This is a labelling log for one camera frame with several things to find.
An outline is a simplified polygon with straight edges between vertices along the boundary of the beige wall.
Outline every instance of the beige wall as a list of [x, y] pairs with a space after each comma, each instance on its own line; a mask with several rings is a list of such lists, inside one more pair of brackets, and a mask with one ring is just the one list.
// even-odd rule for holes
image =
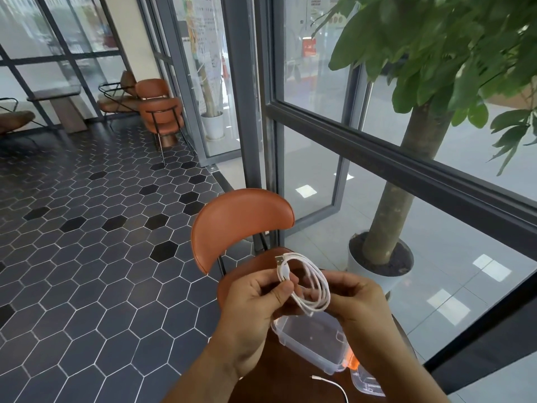
[[136, 80], [159, 78], [136, 0], [106, 0]]

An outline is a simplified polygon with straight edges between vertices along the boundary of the cable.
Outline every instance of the cable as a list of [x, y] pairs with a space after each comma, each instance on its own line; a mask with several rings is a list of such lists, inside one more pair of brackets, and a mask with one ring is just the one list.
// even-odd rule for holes
[[305, 300], [295, 293], [291, 294], [293, 300], [296, 301], [298, 306], [308, 317], [311, 317], [313, 313], [324, 311], [328, 304], [330, 304], [330, 289], [328, 288], [328, 282], [326, 281], [324, 274], [310, 259], [300, 253], [284, 253], [283, 255], [276, 257], [276, 262], [278, 264], [278, 278], [281, 282], [289, 280], [289, 260], [298, 260], [302, 263], [305, 275], [309, 278], [311, 289], [318, 290], [317, 301]]
[[345, 403], [348, 403], [347, 393], [345, 393], [345, 389], [343, 389], [343, 388], [342, 388], [340, 385], [338, 385], [336, 382], [332, 382], [331, 380], [322, 378], [322, 377], [320, 377], [320, 376], [315, 376], [314, 374], [312, 375], [312, 379], [315, 379], [315, 380], [323, 380], [323, 381], [325, 381], [325, 382], [332, 383], [332, 385], [335, 385], [335, 386], [339, 387], [339, 388], [341, 389], [341, 392], [343, 392], [343, 396], [345, 396]]

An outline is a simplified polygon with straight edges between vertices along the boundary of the wooden table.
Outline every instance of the wooden table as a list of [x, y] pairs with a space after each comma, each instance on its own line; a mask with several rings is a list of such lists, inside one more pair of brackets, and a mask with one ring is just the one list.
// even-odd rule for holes
[[33, 92], [33, 98], [28, 98], [27, 100], [31, 102], [50, 100], [50, 104], [54, 108], [65, 132], [76, 133], [88, 129], [84, 122], [84, 117], [71, 99], [72, 96], [80, 95], [81, 91], [80, 85], [38, 90]]
[[[399, 323], [395, 321], [399, 332], [409, 347], [410, 342]], [[311, 375], [333, 380], [342, 386], [349, 402], [369, 403], [385, 402], [385, 398], [359, 392], [353, 385], [351, 373], [343, 372], [329, 376], [301, 358], [291, 349], [280, 344], [278, 336], [268, 331], [265, 349], [256, 368], [241, 379], [229, 403], [345, 403], [341, 390], [322, 380], [314, 380]]]

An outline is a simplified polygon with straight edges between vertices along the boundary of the plant pot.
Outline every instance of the plant pot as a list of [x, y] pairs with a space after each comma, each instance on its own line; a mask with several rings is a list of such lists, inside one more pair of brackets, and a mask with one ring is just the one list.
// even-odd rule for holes
[[348, 241], [347, 270], [359, 276], [372, 279], [382, 287], [384, 294], [387, 294], [403, 277], [410, 274], [414, 266], [414, 256], [410, 248], [399, 239], [390, 261], [383, 265], [373, 265], [366, 260], [361, 252], [367, 233], [367, 231], [364, 231], [355, 234]]
[[201, 115], [201, 122], [207, 140], [220, 140], [224, 138], [224, 115], [222, 112], [216, 117], [205, 117]]

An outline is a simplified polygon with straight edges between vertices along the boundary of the indoor plant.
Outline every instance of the indoor plant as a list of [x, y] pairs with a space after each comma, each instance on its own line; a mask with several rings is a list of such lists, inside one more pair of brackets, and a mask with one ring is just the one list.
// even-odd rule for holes
[[205, 112], [201, 114], [205, 137], [219, 140], [224, 137], [225, 128], [222, 111], [222, 47], [216, 30], [214, 4], [212, 0], [184, 0], [184, 8], [194, 65], [205, 101]]
[[[449, 124], [468, 118], [482, 128], [486, 99], [522, 91], [527, 107], [491, 123], [492, 133], [501, 134], [492, 158], [504, 157], [498, 175], [531, 126], [537, 136], [537, 0], [339, 0], [319, 28], [335, 13], [349, 17], [356, 10], [329, 67], [364, 63], [369, 80], [388, 71], [388, 83], [397, 82], [394, 111], [412, 111], [401, 143], [407, 153], [433, 159]], [[386, 277], [400, 279], [412, 268], [410, 249], [399, 239], [412, 201], [387, 182], [369, 231], [349, 244], [349, 268], [373, 277], [385, 292], [397, 282]]]

